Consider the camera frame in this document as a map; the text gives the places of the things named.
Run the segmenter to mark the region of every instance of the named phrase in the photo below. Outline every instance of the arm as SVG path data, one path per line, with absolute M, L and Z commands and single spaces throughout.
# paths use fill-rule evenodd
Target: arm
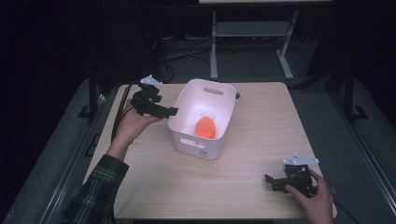
M 129 145 L 151 123 L 161 119 L 137 114 L 127 102 L 116 136 L 106 155 L 99 160 L 85 184 L 64 210 L 62 223 L 106 223 L 129 166 L 123 162 Z
M 331 224 L 332 195 L 324 178 L 311 169 L 309 172 L 318 182 L 318 192 L 312 198 L 306 198 L 300 191 L 290 185 L 287 185 L 285 189 L 303 206 L 308 220 L 312 224 Z

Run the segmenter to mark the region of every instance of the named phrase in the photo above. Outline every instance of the floor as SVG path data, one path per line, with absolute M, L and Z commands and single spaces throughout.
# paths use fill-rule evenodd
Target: floor
M 192 78 L 209 79 L 209 51 L 185 53 L 205 44 L 207 39 L 166 41 L 168 63 L 162 66 L 164 80 L 186 83 Z M 219 82 L 284 82 L 293 87 L 307 79 L 315 42 L 294 41 L 287 59 L 295 75 L 283 77 L 275 49 L 282 39 L 230 39 L 219 42 Z M 376 108 L 368 91 L 355 81 L 354 105 L 359 105 L 368 119 L 349 122 L 342 111 L 343 91 L 329 94 L 325 77 L 304 90 L 290 90 L 311 146 L 320 159 L 320 168 L 332 196 L 346 210 L 338 207 L 334 223 L 396 223 L 387 189 L 396 186 L 396 131 Z M 116 89 L 101 95 L 94 120 L 79 118 L 81 108 L 89 104 L 88 81 L 81 83 L 60 120 L 4 223 L 57 223 L 73 190 L 82 183 L 90 164 L 90 154 L 106 122 Z M 372 154 L 378 165 L 367 158 Z M 141 223 L 117 220 L 118 223 Z M 263 223 L 260 220 L 227 223 Z M 306 220 L 275 220 L 275 224 L 307 223 Z

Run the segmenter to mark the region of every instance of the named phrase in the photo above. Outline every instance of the orange object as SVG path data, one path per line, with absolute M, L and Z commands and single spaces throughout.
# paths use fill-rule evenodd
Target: orange object
M 210 117 L 201 118 L 195 125 L 195 135 L 213 139 L 216 134 L 216 126 Z

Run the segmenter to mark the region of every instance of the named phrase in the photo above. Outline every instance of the sleeve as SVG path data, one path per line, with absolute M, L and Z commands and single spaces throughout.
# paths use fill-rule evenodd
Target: sleeve
M 123 161 L 104 155 L 73 195 L 63 212 L 62 223 L 108 223 L 128 169 Z

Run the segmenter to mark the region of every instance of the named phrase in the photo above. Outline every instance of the basket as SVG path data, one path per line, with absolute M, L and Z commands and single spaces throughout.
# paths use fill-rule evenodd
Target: basket
M 176 150 L 195 157 L 214 160 L 220 155 L 235 104 L 233 86 L 193 79 L 178 96 L 177 114 L 168 120 Z M 213 139 L 194 135 L 195 125 L 202 118 L 213 119 L 216 134 Z

